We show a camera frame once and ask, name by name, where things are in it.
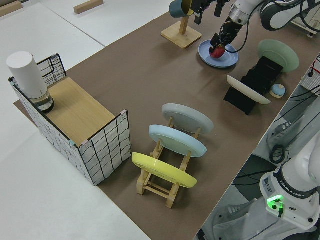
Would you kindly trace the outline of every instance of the apple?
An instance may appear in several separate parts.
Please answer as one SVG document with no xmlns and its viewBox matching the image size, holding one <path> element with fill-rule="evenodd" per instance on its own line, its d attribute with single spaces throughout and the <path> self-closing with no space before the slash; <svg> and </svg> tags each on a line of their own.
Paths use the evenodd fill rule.
<svg viewBox="0 0 320 240">
<path fill-rule="evenodd" d="M 225 54 L 225 52 L 226 52 L 226 49 L 222 44 L 219 44 L 219 46 L 215 50 L 213 50 L 212 47 L 210 47 L 209 49 L 209 54 L 214 59 L 221 58 L 223 54 Z"/>
</svg>

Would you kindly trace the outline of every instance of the wooden stand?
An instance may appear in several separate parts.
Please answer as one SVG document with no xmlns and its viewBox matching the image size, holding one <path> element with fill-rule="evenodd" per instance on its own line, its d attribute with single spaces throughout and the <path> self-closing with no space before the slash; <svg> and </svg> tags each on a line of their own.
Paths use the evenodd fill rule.
<svg viewBox="0 0 320 240">
<path fill-rule="evenodd" d="M 189 16 L 185 16 L 172 26 L 161 32 L 161 35 L 178 45 L 182 49 L 186 49 L 202 37 L 202 34 L 188 26 Z"/>
<path fill-rule="evenodd" d="M 0 17 L 13 13 L 14 11 L 17 11 L 19 9 L 22 9 L 22 4 L 19 1 L 14 1 L 12 3 L 4 5 L 0 7 Z"/>
<path fill-rule="evenodd" d="M 169 127 L 170 128 L 173 128 L 172 121 L 173 121 L 173 118 L 170 117 L 170 120 L 169 120 Z M 199 128 L 197 133 L 195 133 L 193 135 L 193 137 L 195 139 L 198 139 L 200 131 L 201 131 L 201 128 Z M 161 153 L 164 149 L 164 147 L 161 146 L 160 143 L 161 143 L 161 140 L 159 140 L 157 142 L 153 152 L 150 153 L 150 156 L 155 159 L 160 158 Z M 181 171 L 186 172 L 186 169 L 188 167 L 188 163 L 190 161 L 190 157 L 191 157 L 191 151 L 188 152 L 187 156 L 184 156 L 182 163 L 180 165 L 180 168 L 179 168 Z M 179 184 L 172 184 L 171 190 L 168 190 L 168 189 L 165 189 L 165 188 L 153 183 L 151 181 L 152 176 L 153 175 L 151 173 L 142 169 L 141 175 L 136 183 L 136 192 L 140 195 L 143 195 L 145 190 L 149 190 L 150 192 L 153 192 L 153 193 L 167 199 L 165 206 L 171 209 L 174 204 L 174 201 L 176 199 L 176 196 L 178 194 L 178 190 L 180 187 Z"/>
<path fill-rule="evenodd" d="M 90 0 L 73 8 L 76 14 L 82 14 L 90 9 L 104 4 L 104 0 Z"/>
</svg>

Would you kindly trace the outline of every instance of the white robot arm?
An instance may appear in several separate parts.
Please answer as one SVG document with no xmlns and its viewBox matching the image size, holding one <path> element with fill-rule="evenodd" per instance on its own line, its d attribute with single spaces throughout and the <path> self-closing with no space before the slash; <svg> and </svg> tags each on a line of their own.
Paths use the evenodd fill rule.
<svg viewBox="0 0 320 240">
<path fill-rule="evenodd" d="M 320 133 L 290 161 L 260 180 L 266 210 L 303 230 L 312 228 L 320 215 Z"/>
<path fill-rule="evenodd" d="M 203 12 L 212 2 L 212 0 L 192 1 L 191 9 L 196 15 L 195 22 L 197 24 L 201 23 Z M 215 16 L 220 16 L 222 7 L 227 2 L 229 0 L 217 0 Z M 231 5 L 229 17 L 221 26 L 219 33 L 214 34 L 210 42 L 212 45 L 210 52 L 215 51 L 219 45 L 231 44 L 240 29 L 248 23 L 250 17 L 257 11 L 260 11 L 262 26 L 268 31 L 276 31 L 297 16 L 307 14 L 319 4 L 320 0 L 237 0 Z"/>
</svg>

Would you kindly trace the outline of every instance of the franka emika robot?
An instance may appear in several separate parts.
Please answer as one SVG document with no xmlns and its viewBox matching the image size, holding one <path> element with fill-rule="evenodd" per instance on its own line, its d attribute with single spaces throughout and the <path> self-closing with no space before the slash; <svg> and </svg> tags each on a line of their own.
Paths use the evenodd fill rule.
<svg viewBox="0 0 320 240">
<path fill-rule="evenodd" d="M 204 11 L 212 2 L 192 1 L 191 9 L 196 16 L 195 23 L 201 23 Z M 217 0 L 214 12 L 216 17 L 220 17 L 226 2 L 229 0 Z M 229 16 L 219 33 L 214 34 L 209 51 L 212 53 L 218 47 L 231 44 L 255 12 L 259 12 L 261 24 L 268 31 L 279 30 L 292 19 L 301 17 L 308 28 L 319 32 L 304 20 L 308 12 L 319 4 L 320 0 L 237 0 L 231 5 Z M 320 215 L 318 186 L 320 133 L 290 161 L 262 176 L 260 190 L 263 197 L 254 203 L 251 202 L 250 207 L 239 206 L 233 212 L 229 210 L 227 219 L 216 221 L 213 228 L 216 230 L 215 238 L 282 240 L 293 234 L 315 231 L 315 224 Z"/>
</svg>

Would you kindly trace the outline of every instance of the brown tabletop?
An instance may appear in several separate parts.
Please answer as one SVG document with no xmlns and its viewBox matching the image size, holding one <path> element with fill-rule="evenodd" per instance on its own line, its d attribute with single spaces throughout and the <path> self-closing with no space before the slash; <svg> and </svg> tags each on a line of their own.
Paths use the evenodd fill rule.
<svg viewBox="0 0 320 240">
<path fill-rule="evenodd" d="M 207 153 L 192 158 L 186 170 L 198 183 L 191 189 L 181 187 L 172 209 L 165 207 L 164 198 L 152 192 L 146 191 L 142 196 L 136 193 L 140 168 L 130 159 L 99 185 L 152 240 L 194 238 L 320 52 L 319 36 L 308 38 L 305 31 L 293 25 L 276 32 L 266 31 L 256 14 L 236 66 L 211 67 L 201 60 L 198 47 L 220 29 L 229 9 L 226 6 L 221 17 L 216 18 L 212 6 L 204 13 L 201 25 L 194 24 L 194 17 L 190 17 L 188 25 L 202 33 L 202 38 L 187 49 L 161 36 L 161 31 L 180 21 L 166 13 L 67 71 L 114 115 L 128 110 L 133 152 L 149 155 L 153 151 L 156 143 L 149 137 L 149 125 L 167 124 L 162 116 L 163 104 L 194 108 L 214 122 L 213 132 L 199 137 Z M 245 32 L 243 28 L 232 43 L 236 49 L 242 45 Z M 223 100 L 230 87 L 226 77 L 229 74 L 240 80 L 246 75 L 257 64 L 257 47 L 264 39 L 289 45 L 299 56 L 300 66 L 276 81 L 286 87 L 283 98 L 266 94 L 271 104 L 257 104 L 250 115 L 245 115 Z M 182 160 L 169 151 L 164 151 L 161 159 L 177 167 Z"/>
</svg>

